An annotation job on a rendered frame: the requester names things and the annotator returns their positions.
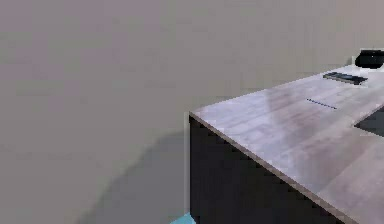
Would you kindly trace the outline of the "black flat remote control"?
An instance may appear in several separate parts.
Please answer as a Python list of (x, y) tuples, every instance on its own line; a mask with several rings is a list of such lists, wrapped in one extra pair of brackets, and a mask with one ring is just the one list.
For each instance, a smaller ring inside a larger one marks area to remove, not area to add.
[(360, 85), (362, 82), (366, 81), (365, 77), (349, 75), (349, 74), (344, 74), (339, 72), (327, 73), (327, 74), (324, 74), (323, 77), (325, 79), (332, 79), (336, 81), (350, 83), (353, 85)]

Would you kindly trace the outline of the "dark cabinet with wooden worktop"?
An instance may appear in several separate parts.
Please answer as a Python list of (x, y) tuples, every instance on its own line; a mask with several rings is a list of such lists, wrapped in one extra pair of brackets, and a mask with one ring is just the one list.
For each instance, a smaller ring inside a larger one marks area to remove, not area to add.
[(384, 224), (384, 68), (341, 71), (366, 81), (320, 73), (190, 112), (196, 224)]

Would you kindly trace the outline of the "black round pan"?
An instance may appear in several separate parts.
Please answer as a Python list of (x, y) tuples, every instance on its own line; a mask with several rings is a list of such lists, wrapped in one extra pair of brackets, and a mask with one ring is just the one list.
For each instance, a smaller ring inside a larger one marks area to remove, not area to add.
[(362, 50), (355, 60), (355, 65), (361, 68), (378, 69), (384, 65), (384, 51)]

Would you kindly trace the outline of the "thin dark pen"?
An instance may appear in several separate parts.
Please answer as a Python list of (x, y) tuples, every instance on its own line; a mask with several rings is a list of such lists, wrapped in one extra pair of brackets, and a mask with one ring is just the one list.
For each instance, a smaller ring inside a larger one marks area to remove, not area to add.
[(337, 108), (334, 107), (334, 106), (331, 106), (331, 105), (328, 105), (328, 104), (325, 104), (325, 103), (322, 103), (322, 102), (319, 102), (319, 101), (316, 101), (316, 100), (313, 100), (313, 99), (310, 99), (310, 98), (308, 98), (308, 99), (306, 99), (306, 100), (309, 101), (309, 102), (312, 102), (312, 103), (314, 103), (314, 104), (318, 104), (318, 105), (321, 105), (321, 106), (324, 106), (324, 107), (328, 107), (328, 108), (337, 110)]

